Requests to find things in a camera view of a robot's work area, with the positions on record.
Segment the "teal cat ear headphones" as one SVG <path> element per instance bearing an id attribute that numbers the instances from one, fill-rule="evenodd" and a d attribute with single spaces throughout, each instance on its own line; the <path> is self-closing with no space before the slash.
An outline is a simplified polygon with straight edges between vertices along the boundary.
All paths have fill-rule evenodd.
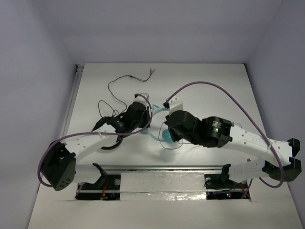
<path id="1" fill-rule="evenodd" d="M 157 115 L 161 112 L 167 112 L 168 110 L 165 107 L 160 107 L 155 104 L 152 105 L 152 114 L 153 116 Z M 163 128 L 163 124 L 160 125 L 160 127 L 148 127 L 141 131 L 141 134 L 149 135 L 151 138 L 153 138 L 156 141 L 162 142 L 162 143 L 168 143 L 173 144 L 173 140 L 170 136 L 169 129 Z"/>

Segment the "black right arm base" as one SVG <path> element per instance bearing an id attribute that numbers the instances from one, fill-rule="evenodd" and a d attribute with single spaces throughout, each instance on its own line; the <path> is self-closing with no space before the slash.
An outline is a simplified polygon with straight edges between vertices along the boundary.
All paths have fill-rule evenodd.
<path id="1" fill-rule="evenodd" d="M 207 190 L 206 198 L 208 200 L 251 200 L 247 181 L 238 183 L 229 179 L 230 167 L 230 164 L 226 164 L 220 173 L 204 175 L 204 187 Z"/>

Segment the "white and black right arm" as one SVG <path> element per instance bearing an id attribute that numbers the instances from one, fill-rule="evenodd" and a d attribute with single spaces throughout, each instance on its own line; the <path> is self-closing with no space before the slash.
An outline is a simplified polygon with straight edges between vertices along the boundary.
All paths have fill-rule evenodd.
<path id="1" fill-rule="evenodd" d="M 302 172 L 301 161 L 295 158 L 300 151 L 300 142 L 295 138 L 271 139 L 266 143 L 261 136 L 229 120 L 216 116 L 200 120 L 183 110 L 167 115 L 165 124 L 174 142 L 183 139 L 194 145 L 236 150 L 257 158 L 244 164 L 224 165 L 218 177 L 224 187 L 259 177 L 291 182 Z"/>

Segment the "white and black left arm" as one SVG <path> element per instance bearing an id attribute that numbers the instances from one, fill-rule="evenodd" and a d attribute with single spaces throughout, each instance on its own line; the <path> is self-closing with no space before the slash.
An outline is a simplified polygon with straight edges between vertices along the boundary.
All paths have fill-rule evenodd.
<path id="1" fill-rule="evenodd" d="M 62 138 L 53 141 L 38 166 L 40 183 L 56 191 L 65 189 L 71 183 L 103 187 L 106 176 L 97 162 L 84 166 L 78 163 L 102 147 L 111 147 L 124 138 L 141 132 L 150 124 L 151 116 L 150 103 L 134 101 L 126 112 L 107 118 L 93 132 L 72 134 L 74 140 L 65 143 Z"/>

